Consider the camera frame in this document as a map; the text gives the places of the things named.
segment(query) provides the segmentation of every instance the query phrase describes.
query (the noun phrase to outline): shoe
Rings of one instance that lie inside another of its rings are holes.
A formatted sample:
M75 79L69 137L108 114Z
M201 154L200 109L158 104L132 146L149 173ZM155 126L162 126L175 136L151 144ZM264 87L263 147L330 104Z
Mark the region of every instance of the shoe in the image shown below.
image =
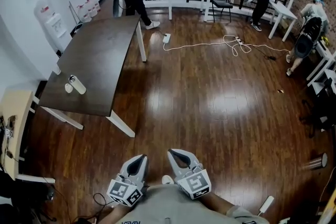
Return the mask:
M290 70L290 68L287 69L286 75L287 75L287 76L292 75L292 70Z
M165 184L174 184L174 180L170 177L170 176L168 176L168 175L164 175L163 177L162 177L162 184L163 185L165 185Z
M160 25L160 22L154 22L152 21L152 23L150 25L146 25L146 29L153 29L153 28L157 28Z
M290 59L290 54L287 54L287 55L286 55L286 62L287 62L287 63L290 63L290 60L291 60L291 59Z
M250 20L250 23L253 23L253 19ZM260 26L260 25L261 25L261 23L258 23L258 26Z
M260 28L259 26L254 25L253 23L251 23L251 25L252 25L252 27L253 27L254 29L256 29L258 32L261 32L261 28Z

